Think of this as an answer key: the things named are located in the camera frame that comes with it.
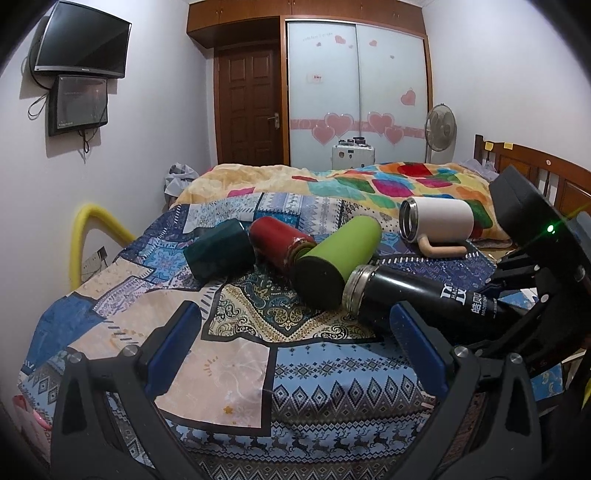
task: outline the electric fan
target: electric fan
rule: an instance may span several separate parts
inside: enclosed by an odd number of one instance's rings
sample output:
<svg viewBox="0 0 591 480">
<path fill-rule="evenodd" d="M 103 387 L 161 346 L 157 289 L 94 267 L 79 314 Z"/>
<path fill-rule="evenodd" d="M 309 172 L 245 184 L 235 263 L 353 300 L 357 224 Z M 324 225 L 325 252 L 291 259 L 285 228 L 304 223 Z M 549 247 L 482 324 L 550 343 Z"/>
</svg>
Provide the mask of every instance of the electric fan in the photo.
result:
<svg viewBox="0 0 591 480">
<path fill-rule="evenodd" d="M 431 163 L 431 152 L 442 152 L 451 145 L 455 136 L 456 118 L 450 108 L 443 103 L 431 108 L 425 121 L 425 161 Z"/>
</svg>

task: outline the white box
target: white box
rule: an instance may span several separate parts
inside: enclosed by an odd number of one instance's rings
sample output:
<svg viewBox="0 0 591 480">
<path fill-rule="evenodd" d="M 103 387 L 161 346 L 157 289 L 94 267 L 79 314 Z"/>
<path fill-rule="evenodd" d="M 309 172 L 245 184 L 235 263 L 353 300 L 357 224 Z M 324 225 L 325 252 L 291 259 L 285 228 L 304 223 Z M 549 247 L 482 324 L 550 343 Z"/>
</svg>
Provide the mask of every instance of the white box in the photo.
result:
<svg viewBox="0 0 591 480">
<path fill-rule="evenodd" d="M 366 167 L 375 163 L 375 149 L 369 145 L 335 145 L 332 155 L 332 169 Z"/>
</svg>

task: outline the wall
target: wall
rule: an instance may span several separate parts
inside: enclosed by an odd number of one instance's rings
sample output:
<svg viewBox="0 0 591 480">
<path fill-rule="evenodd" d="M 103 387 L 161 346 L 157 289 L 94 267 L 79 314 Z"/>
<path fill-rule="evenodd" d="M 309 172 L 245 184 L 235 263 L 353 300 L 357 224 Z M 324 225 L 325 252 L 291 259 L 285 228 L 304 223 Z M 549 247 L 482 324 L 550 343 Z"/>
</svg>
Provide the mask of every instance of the wall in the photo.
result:
<svg viewBox="0 0 591 480">
<path fill-rule="evenodd" d="M 457 140 L 434 163 L 473 157 L 474 135 L 525 145 L 591 170 L 591 86 L 548 21 L 526 0 L 434 0 L 423 8 L 434 105 Z"/>
<path fill-rule="evenodd" d="M 73 218 L 86 202 L 140 235 L 164 207 L 172 163 L 209 168 L 205 58 L 186 35 L 180 0 L 78 0 L 132 22 L 126 78 L 109 82 L 109 123 L 83 159 L 77 134 L 47 138 L 29 104 L 43 93 L 21 74 L 31 33 L 0 77 L 0 393 L 12 410 L 17 372 L 40 315 L 68 293 Z M 86 252 L 119 247 L 89 232 Z"/>
</svg>

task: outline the green tumbler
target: green tumbler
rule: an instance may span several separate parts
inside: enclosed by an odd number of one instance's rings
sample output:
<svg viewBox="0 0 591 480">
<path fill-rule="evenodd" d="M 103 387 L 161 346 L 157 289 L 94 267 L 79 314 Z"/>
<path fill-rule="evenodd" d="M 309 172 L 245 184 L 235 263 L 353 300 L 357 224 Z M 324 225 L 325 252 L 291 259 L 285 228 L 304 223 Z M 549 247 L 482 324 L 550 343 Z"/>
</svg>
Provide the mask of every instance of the green tumbler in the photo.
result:
<svg viewBox="0 0 591 480">
<path fill-rule="evenodd" d="M 351 272 L 369 262 L 381 238 L 382 227 L 375 218 L 352 218 L 295 261 L 291 284 L 309 307 L 338 308 Z"/>
</svg>

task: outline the wooden headboard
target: wooden headboard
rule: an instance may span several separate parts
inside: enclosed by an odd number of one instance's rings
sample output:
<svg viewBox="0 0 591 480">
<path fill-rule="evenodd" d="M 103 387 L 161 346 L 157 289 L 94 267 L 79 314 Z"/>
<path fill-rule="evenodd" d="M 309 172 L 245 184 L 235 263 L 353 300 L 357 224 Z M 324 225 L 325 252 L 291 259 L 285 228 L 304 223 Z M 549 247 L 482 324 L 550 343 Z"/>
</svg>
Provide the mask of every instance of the wooden headboard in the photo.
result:
<svg viewBox="0 0 591 480">
<path fill-rule="evenodd" d="M 582 210 L 591 215 L 591 172 L 583 167 L 533 148 L 488 142 L 482 135 L 476 136 L 474 159 L 494 160 L 499 173 L 513 165 L 566 217 Z"/>
</svg>

